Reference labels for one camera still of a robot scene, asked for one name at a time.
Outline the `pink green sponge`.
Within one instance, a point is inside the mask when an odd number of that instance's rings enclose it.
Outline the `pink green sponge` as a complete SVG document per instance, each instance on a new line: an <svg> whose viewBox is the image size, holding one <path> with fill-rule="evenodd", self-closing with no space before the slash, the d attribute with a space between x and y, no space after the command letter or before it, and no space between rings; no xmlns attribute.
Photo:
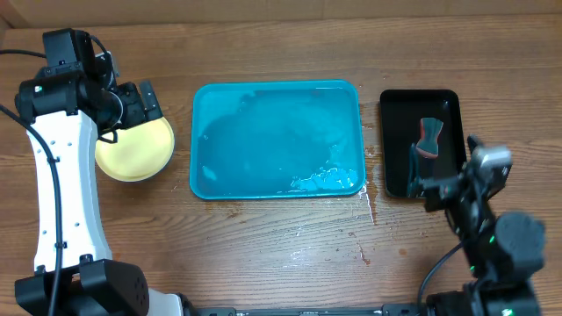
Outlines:
<svg viewBox="0 0 562 316"><path fill-rule="evenodd" d="M420 119L420 139L415 145L416 151L427 159L436 159L439 155L438 138L443 129L443 122L437 118Z"/></svg>

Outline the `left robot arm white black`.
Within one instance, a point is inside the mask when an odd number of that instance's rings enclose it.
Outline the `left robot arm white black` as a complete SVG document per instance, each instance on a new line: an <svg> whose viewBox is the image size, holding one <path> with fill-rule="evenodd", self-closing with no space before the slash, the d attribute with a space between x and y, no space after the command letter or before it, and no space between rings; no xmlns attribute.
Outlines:
<svg viewBox="0 0 562 316"><path fill-rule="evenodd" d="M36 163L40 235L34 274L15 283L31 315L186 315L180 294L115 261L97 195L98 136L162 117L149 82L103 88L79 71L21 83L16 97Z"/></svg>

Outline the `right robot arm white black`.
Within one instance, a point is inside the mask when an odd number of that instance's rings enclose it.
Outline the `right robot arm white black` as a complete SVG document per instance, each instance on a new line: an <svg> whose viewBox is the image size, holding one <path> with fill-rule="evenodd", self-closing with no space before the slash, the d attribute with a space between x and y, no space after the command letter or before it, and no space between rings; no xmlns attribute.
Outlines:
<svg viewBox="0 0 562 316"><path fill-rule="evenodd" d="M407 194L424 198L427 212L443 211L459 243L428 272L417 293L420 315L538 315L531 277L544 267L544 224L527 212L495 216L489 200L500 192L513 165L505 146L467 139L470 161L444 179L419 174L422 151L409 149ZM424 293L433 275L458 250L465 253L473 281L461 291Z"/></svg>

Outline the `yellow plate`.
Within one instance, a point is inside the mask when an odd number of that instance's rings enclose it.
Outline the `yellow plate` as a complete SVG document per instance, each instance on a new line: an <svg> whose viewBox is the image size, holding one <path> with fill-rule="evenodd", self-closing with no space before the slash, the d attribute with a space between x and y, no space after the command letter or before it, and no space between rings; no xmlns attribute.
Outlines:
<svg viewBox="0 0 562 316"><path fill-rule="evenodd" d="M99 168L121 182L140 182L162 171L171 160L175 134L166 118L117 131L115 144L97 142Z"/></svg>

